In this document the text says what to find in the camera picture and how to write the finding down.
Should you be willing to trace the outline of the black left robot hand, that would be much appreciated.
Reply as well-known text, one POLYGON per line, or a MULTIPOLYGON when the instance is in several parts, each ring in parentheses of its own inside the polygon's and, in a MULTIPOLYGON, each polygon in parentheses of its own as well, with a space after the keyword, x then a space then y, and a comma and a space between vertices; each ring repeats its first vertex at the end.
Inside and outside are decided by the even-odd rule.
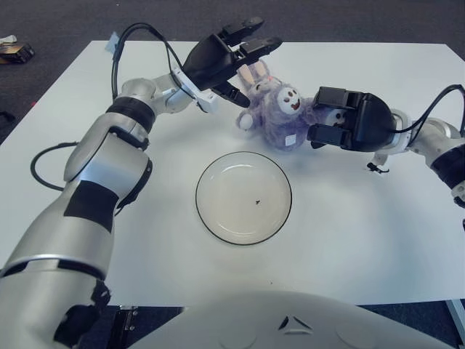
POLYGON ((226 25, 220 32, 200 40, 187 56, 183 72, 199 90, 210 89, 223 99, 248 108, 250 100, 229 79, 240 67, 258 62, 283 43, 279 37, 244 41, 263 23, 262 18, 251 17, 226 25))

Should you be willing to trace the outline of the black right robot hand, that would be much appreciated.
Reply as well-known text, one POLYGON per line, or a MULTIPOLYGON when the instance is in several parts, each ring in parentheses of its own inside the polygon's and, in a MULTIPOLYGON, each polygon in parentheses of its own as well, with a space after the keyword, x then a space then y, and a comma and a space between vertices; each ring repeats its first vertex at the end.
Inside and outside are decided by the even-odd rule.
POLYGON ((321 87, 311 112, 317 120, 307 133, 313 148, 334 145, 347 151, 375 152, 394 137, 396 123, 389 107, 371 93, 321 87))

